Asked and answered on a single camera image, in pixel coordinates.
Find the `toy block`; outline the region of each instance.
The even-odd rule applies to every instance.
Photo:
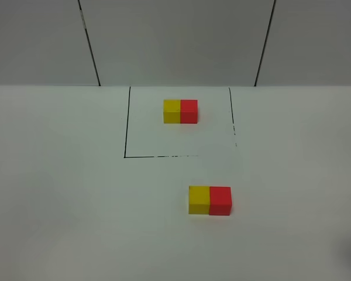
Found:
[[[181,100],[181,123],[198,123],[198,100]]]
[[[210,215],[230,215],[232,210],[232,193],[230,187],[211,186],[209,188],[211,206]]]
[[[209,205],[209,186],[189,186],[188,188],[188,213],[208,215]]]
[[[180,100],[164,100],[164,123],[181,123]]]

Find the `block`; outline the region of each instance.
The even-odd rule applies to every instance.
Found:
[[[181,100],[164,100],[164,123],[181,123]]]
[[[181,123],[198,123],[198,100],[181,100]]]
[[[189,186],[188,188],[188,213],[209,214],[209,186]]]
[[[210,215],[230,215],[232,210],[232,193],[230,187],[211,186],[209,188],[211,206]]]

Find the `black line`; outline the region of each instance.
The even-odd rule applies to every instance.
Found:
[[[230,107],[232,109],[232,121],[233,121],[233,131],[234,131],[234,136],[235,134],[235,125],[234,125],[234,114],[233,114],[233,101],[232,101],[232,91],[230,90],[229,87],[229,94],[230,94]]]
[[[262,51],[262,53],[261,53],[261,58],[260,58],[260,63],[259,63],[259,69],[257,70],[257,74],[256,74],[255,85],[254,85],[255,87],[257,87],[257,80],[259,79],[261,64],[262,64],[262,62],[263,62],[263,57],[264,57],[265,49],[266,49],[266,47],[267,47],[268,35],[269,35],[269,31],[270,31],[270,26],[271,26],[271,20],[273,19],[273,13],[274,13],[274,8],[276,7],[276,3],[277,3],[277,0],[274,0],[274,2],[273,2],[273,7],[272,7],[272,9],[271,9],[271,14],[270,14],[270,19],[269,19],[267,34],[266,34],[266,36],[265,36],[263,51]]]
[[[123,154],[123,158],[129,158],[129,157],[126,157],[126,146],[128,144],[128,128],[129,128],[129,113],[130,113],[130,93],[131,93],[131,86],[129,87],[128,119],[126,120],[125,152]]]
[[[125,156],[124,158],[197,157],[197,155]]]
[[[125,156],[124,158],[154,158],[155,156]]]
[[[87,38],[88,47],[90,48],[90,53],[91,53],[92,63],[94,64],[94,69],[95,69],[96,78],[98,79],[99,86],[101,86],[101,84],[100,84],[100,78],[99,78],[99,74],[98,74],[98,69],[97,69],[97,67],[96,67],[95,57],[94,57],[94,54],[93,54],[93,52],[92,52],[90,37],[89,37],[88,32],[87,32],[87,26],[86,26],[86,22],[85,22],[85,20],[84,20],[84,16],[83,16],[83,11],[82,11],[82,6],[81,6],[81,1],[80,1],[80,0],[78,0],[78,5],[79,5],[79,7],[80,7],[81,17],[82,17],[82,21],[83,21],[83,25],[84,25],[84,32],[86,33],[86,38]]]
[[[230,94],[230,106],[232,108],[232,120],[233,120],[233,125],[234,125],[234,114],[233,114],[233,102],[232,102],[232,92],[229,87],[229,94]]]

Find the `white surface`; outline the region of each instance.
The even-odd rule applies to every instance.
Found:
[[[258,85],[351,85],[351,0],[277,1]]]
[[[164,124],[164,100],[198,100],[197,124]],[[235,147],[228,87],[132,87],[126,156],[195,156]]]
[[[0,87],[0,280],[351,281],[351,88],[232,98],[228,155],[124,159],[128,88]]]
[[[273,0],[81,0],[102,85],[254,85]]]
[[[0,84],[98,84],[77,0],[0,0]]]

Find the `white table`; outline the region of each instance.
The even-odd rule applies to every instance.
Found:
[[[159,89],[133,90],[130,106]],[[0,280],[351,280],[339,252],[351,237],[351,87],[231,97],[209,116],[233,109],[236,135],[223,117],[220,140],[190,146],[197,156],[124,159],[125,143],[148,148],[129,138],[149,139],[130,119],[126,139],[129,87],[0,87]],[[189,216],[194,184],[231,186],[233,214]]]

